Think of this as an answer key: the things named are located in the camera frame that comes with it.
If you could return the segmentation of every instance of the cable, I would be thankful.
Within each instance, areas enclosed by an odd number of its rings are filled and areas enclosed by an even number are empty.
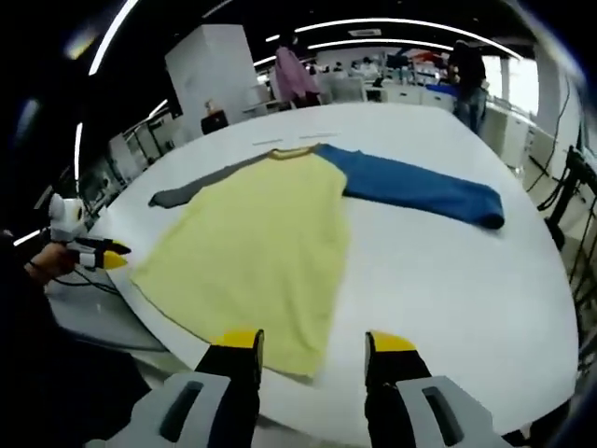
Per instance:
[[[137,352],[148,352],[148,353],[168,352],[168,349],[166,347],[147,348],[147,347],[143,347],[143,346],[127,345],[125,343],[113,343],[110,341],[106,341],[104,339],[90,336],[88,334],[83,334],[83,333],[79,333],[76,331],[72,331],[71,329],[69,329],[68,331],[70,331],[73,334],[73,336],[75,336],[75,339],[77,339],[78,341],[81,341],[82,343],[90,343],[90,344],[97,345],[100,347],[113,348],[113,349],[117,349],[117,350],[134,350]]]
[[[585,301],[587,301],[590,298],[590,296],[595,293],[595,291],[597,291],[597,285],[593,286],[591,289],[585,292],[585,294],[576,303],[576,307],[580,308],[582,305],[584,305]]]
[[[537,183],[539,182],[541,177],[546,175],[546,172],[548,171],[549,164],[551,163],[551,159],[553,158],[553,154],[556,152],[556,142],[558,141],[558,133],[560,132],[560,120],[562,119],[563,113],[566,110],[566,106],[568,105],[568,100],[570,100],[570,81],[568,80],[568,77],[565,77],[564,79],[566,80],[566,88],[567,88],[566,99],[563,102],[562,110],[560,111],[560,115],[558,116],[558,120],[556,121],[556,133],[553,136],[553,145],[551,147],[551,153],[549,154],[548,161],[545,164],[545,171],[542,171],[541,174],[539,175],[539,177],[537,179],[535,179],[535,182],[533,182],[533,184],[531,184],[531,187],[529,187],[526,190],[527,193],[535,188],[535,186],[537,185]]]
[[[570,272],[570,277],[568,277],[568,283],[570,283],[570,284],[572,284],[572,279],[576,273],[576,266],[578,265],[578,261],[580,260],[580,253],[582,252],[582,246],[585,243],[585,238],[587,238],[587,232],[589,231],[589,225],[591,223],[591,219],[593,218],[591,212],[596,203],[597,203],[597,197],[593,200],[593,203],[590,205],[590,209],[589,209],[590,212],[589,212],[589,217],[587,217],[587,224],[585,225],[585,230],[582,232],[582,238],[580,238],[580,245],[578,246],[578,250],[576,251],[575,264],[573,265],[572,271]]]
[[[560,176],[560,179],[558,179],[558,184],[556,185],[556,188],[553,189],[553,191],[550,193],[550,195],[547,197],[545,201],[543,201],[541,204],[537,206],[537,210],[539,210],[540,212],[547,210],[556,202],[558,196],[560,195],[560,191],[563,188],[563,180],[568,171],[568,167],[564,168],[564,170],[562,171],[562,175]]]
[[[578,297],[578,294],[580,293],[580,289],[582,288],[583,284],[585,283],[585,280],[587,280],[589,278],[590,275],[590,260],[593,258],[593,252],[595,251],[595,246],[597,246],[597,238],[595,238],[593,240],[593,244],[590,247],[590,251],[589,251],[589,256],[587,258],[587,266],[585,266],[585,271],[582,274],[582,277],[580,278],[580,282],[578,282],[578,285],[576,286],[575,289],[575,294],[573,296],[573,300],[576,302],[576,298]]]
[[[82,272],[75,270],[75,273],[77,275],[79,275],[80,277],[83,277],[85,280],[87,280],[87,282],[92,285],[93,287],[97,287],[99,289],[105,290],[106,292],[110,292],[112,294],[117,294],[120,295],[120,293],[118,292],[118,290],[115,287],[111,287],[109,285],[105,285],[103,283],[97,283],[94,282],[93,280],[89,279],[86,275],[84,275]]]
[[[49,277],[52,281],[60,284],[60,285],[64,285],[66,287],[87,287],[87,286],[92,286],[92,287],[97,287],[98,289],[100,289],[103,292],[107,292],[109,294],[114,294],[116,296],[120,296],[120,293],[115,289],[112,288],[109,285],[104,285],[102,283],[95,283],[92,282],[89,278],[87,278],[85,275],[83,275],[82,273],[80,273],[79,271],[75,270],[75,273],[78,273],[81,277],[83,277],[87,283],[71,283],[71,282],[65,282],[63,280],[60,280],[54,276],[52,276],[47,270],[45,270],[44,268],[42,268],[41,266],[39,266],[37,263],[33,263],[32,261],[27,261],[29,264],[31,264],[35,269],[37,269],[38,271],[40,271],[41,273],[43,273],[44,275],[46,275],[47,277]]]

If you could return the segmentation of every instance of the raglan shirt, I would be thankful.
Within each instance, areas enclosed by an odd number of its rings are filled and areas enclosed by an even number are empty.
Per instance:
[[[342,195],[490,229],[504,223],[500,197],[487,186],[330,145],[272,151],[211,176],[217,181],[152,198],[188,204],[132,281],[208,342],[233,329],[264,329],[264,365],[310,377],[325,356],[344,272]]]

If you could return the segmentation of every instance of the person in black shirt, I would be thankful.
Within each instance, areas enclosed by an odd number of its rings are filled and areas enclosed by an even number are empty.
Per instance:
[[[476,49],[459,40],[448,60],[448,71],[456,86],[454,115],[473,133],[479,134],[487,92],[483,89],[485,64]]]

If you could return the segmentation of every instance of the white wall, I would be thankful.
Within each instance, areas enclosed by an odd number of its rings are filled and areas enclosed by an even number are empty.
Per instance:
[[[570,97],[558,126],[556,150],[548,168],[553,177],[559,178],[565,167],[567,150],[571,145],[576,145],[578,138],[581,116],[580,101],[572,79],[563,72],[544,49],[536,47],[535,58],[539,77],[539,109],[536,122],[549,135],[555,136],[558,117],[562,113],[566,101],[567,86],[570,87]],[[537,160],[544,161],[547,159],[551,147],[542,147],[538,150],[541,150],[542,154],[532,153],[532,155]]]
[[[224,110],[230,124],[246,119],[245,93],[257,84],[257,73],[241,25],[203,25],[165,59],[192,138],[202,135],[204,104],[210,99]]]

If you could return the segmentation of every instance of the round table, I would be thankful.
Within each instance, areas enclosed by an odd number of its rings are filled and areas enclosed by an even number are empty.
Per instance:
[[[369,444],[365,332],[411,340],[507,433],[569,399],[576,376],[575,309],[560,255],[529,196],[493,152],[448,112],[418,105],[347,104],[252,119],[175,149],[105,210],[92,233],[132,249],[110,272],[132,310],[194,369],[207,344],[160,313],[129,275],[184,207],[148,207],[182,186],[275,147],[330,143],[485,183],[506,224],[486,231],[407,208],[346,199],[351,242],[326,360],[303,383],[265,369],[260,412],[316,438]]]

